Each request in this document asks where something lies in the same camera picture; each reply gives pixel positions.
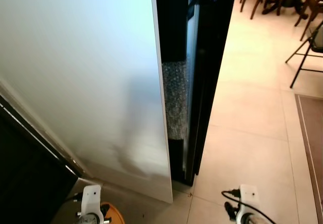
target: black metal chair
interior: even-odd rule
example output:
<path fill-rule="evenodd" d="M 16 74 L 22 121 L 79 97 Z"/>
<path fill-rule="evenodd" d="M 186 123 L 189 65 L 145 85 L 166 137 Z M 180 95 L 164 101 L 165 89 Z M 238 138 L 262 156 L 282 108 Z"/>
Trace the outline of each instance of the black metal chair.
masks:
<path fill-rule="evenodd" d="M 309 29 L 309 33 L 310 33 L 310 36 L 301 44 L 301 46 L 286 60 L 285 63 L 287 63 L 289 61 L 289 59 L 291 59 L 293 57 L 293 55 L 303 55 L 303 60 L 296 72 L 296 75 L 293 79 L 293 82 L 290 86 L 290 88 L 293 88 L 293 85 L 296 81 L 296 78 L 299 74 L 299 72 L 301 70 L 306 70 L 306 71 L 313 71 L 313 72 L 321 72 L 323 73 L 323 71 L 319 71 L 319 70 L 313 70 L 313 69 L 303 69 L 302 66 L 305 62 L 305 59 L 307 56 L 311 56 L 311 57 L 319 57 L 319 58 L 323 58 L 323 56 L 318 56 L 318 55 L 309 55 L 308 52 L 310 49 L 312 49 L 312 51 L 314 52 L 321 52 L 323 53 L 323 21 L 319 24 L 318 27 L 316 27 L 314 30 L 313 29 Z M 308 46 L 308 49 L 306 50 L 306 53 L 305 54 L 302 54 L 302 53 L 297 53 L 301 48 L 302 46 L 306 43 L 306 42 L 309 42 L 309 46 Z"/>

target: orange object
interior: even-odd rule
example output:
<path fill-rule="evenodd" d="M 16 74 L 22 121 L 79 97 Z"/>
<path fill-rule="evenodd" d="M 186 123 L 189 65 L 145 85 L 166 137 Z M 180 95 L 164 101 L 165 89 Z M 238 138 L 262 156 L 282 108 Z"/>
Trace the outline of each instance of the orange object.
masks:
<path fill-rule="evenodd" d="M 103 205 L 109 205 L 110 206 L 110 209 L 107 211 L 104 218 L 110 218 L 111 217 L 111 219 L 112 219 L 111 223 L 112 224 L 125 224 L 125 221 L 123 220 L 123 217 L 120 214 L 120 212 L 118 211 L 118 209 L 116 209 L 109 202 L 101 202 L 100 206 L 103 206 Z"/>

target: black appliance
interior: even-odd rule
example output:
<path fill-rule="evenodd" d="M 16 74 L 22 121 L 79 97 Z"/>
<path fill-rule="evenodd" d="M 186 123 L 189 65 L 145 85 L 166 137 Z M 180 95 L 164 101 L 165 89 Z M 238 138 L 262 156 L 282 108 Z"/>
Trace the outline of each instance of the black appliance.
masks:
<path fill-rule="evenodd" d="M 171 174 L 191 186 L 200 169 L 233 3 L 157 0 Z M 176 80 L 187 84 L 183 88 Z"/>

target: brown rug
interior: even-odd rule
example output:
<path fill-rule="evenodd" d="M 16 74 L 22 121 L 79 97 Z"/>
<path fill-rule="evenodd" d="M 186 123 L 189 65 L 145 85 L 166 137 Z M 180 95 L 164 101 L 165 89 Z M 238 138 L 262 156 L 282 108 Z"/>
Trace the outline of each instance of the brown rug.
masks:
<path fill-rule="evenodd" d="M 316 213 L 323 224 L 323 99 L 295 95 L 308 168 L 311 176 Z"/>

